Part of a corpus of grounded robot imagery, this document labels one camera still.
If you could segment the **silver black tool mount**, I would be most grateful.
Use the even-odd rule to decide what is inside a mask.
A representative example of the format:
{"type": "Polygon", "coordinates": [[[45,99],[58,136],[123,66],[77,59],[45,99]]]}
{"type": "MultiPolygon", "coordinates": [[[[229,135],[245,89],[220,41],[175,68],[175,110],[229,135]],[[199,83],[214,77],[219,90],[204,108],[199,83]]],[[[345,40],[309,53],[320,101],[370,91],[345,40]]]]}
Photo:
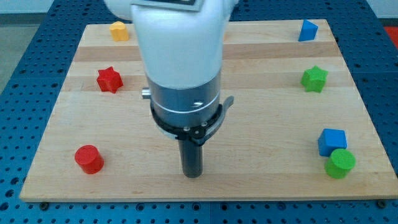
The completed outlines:
{"type": "Polygon", "coordinates": [[[202,146],[222,125],[234,103],[229,96],[220,104],[221,75],[197,86],[168,87],[147,77],[142,97],[150,100],[150,111],[160,131],[170,139],[189,140],[202,146]]]}

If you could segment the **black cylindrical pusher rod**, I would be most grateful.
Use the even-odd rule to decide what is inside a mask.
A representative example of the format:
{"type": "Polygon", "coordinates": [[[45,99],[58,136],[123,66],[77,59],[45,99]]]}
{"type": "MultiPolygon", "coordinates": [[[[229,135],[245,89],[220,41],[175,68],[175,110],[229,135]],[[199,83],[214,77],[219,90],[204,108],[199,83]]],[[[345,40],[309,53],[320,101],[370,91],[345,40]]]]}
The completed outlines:
{"type": "Polygon", "coordinates": [[[178,146],[184,175],[188,178],[199,177],[203,171],[202,147],[189,140],[179,141],[178,146]]]}

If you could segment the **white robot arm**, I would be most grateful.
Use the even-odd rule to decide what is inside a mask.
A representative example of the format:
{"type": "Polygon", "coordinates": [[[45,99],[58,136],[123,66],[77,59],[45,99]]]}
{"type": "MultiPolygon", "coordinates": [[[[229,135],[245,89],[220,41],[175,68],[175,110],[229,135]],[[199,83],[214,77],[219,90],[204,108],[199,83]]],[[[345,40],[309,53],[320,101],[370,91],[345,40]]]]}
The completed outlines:
{"type": "Polygon", "coordinates": [[[235,1],[107,0],[133,22],[159,129],[178,141],[183,173],[203,170],[202,147],[222,125],[234,98],[220,101],[223,38],[235,1]]]}

